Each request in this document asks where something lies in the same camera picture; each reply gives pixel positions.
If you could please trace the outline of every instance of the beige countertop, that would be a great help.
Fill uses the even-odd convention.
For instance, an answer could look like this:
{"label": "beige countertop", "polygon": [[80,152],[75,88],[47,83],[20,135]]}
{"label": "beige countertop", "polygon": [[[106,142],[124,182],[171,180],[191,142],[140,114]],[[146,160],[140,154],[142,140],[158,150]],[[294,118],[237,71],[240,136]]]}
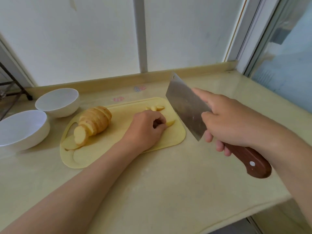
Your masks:
{"label": "beige countertop", "polygon": [[[310,113],[238,72],[184,80],[190,87],[236,98],[312,144]],[[81,94],[81,108],[165,98],[168,84]],[[18,102],[10,114],[29,109],[34,102]],[[66,167],[59,156],[60,138],[72,117],[50,119],[50,134],[36,147],[16,155],[0,150],[0,230],[80,171]],[[275,171],[267,179],[253,178],[235,156],[216,152],[214,143],[197,142],[187,130],[181,144],[145,153],[131,163],[88,233],[208,233],[290,197]]]}

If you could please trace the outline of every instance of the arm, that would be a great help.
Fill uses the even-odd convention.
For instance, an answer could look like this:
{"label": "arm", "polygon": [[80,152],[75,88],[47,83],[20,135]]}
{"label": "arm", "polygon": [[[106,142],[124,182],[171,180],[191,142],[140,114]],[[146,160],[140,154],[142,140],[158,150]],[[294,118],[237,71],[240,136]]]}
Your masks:
{"label": "arm", "polygon": [[[157,120],[162,124],[153,128]],[[151,110],[138,113],[123,136],[105,154],[53,191],[5,228],[5,233],[85,233],[108,190],[123,170],[152,147],[167,128]]]}
{"label": "arm", "polygon": [[213,113],[205,112],[205,138],[216,137],[216,150],[231,152],[223,144],[257,150],[275,168],[283,183],[312,224],[312,147],[298,135],[264,115],[223,95],[193,89]]}

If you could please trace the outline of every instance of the hand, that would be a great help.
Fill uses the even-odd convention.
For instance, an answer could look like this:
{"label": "hand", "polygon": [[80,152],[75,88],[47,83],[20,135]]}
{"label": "hand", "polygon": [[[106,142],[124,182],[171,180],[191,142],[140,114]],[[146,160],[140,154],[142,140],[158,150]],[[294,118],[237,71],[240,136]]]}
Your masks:
{"label": "hand", "polygon": [[212,109],[212,113],[202,113],[207,127],[205,139],[211,142],[216,137],[216,150],[224,151],[225,156],[231,152],[223,142],[257,149],[266,146],[273,134],[286,129],[235,99],[197,88],[192,90]]}
{"label": "hand", "polygon": [[122,141],[135,146],[141,153],[151,148],[166,128],[166,118],[160,112],[146,110],[133,116]]}

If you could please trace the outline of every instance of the sticker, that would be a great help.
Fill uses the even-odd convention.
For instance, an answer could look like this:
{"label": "sticker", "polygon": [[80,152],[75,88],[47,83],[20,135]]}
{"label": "sticker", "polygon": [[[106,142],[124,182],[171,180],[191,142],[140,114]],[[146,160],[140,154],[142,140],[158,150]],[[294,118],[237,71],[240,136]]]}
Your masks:
{"label": "sticker", "polygon": [[135,86],[134,89],[135,89],[135,92],[141,92],[143,90],[146,90],[146,87],[145,86]]}
{"label": "sticker", "polygon": [[122,100],[124,100],[124,97],[121,97],[121,96],[112,99],[112,101],[114,101],[114,102],[121,102]]}

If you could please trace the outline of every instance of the white wall panel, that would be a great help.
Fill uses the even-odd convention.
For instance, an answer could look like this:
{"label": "white wall panel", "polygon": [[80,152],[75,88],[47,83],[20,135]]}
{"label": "white wall panel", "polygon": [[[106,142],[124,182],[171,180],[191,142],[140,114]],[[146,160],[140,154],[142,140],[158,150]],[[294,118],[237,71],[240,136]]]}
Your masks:
{"label": "white wall panel", "polygon": [[222,62],[245,0],[144,0],[149,71]]}
{"label": "white wall panel", "polygon": [[133,0],[1,0],[0,34],[38,86],[139,73]]}

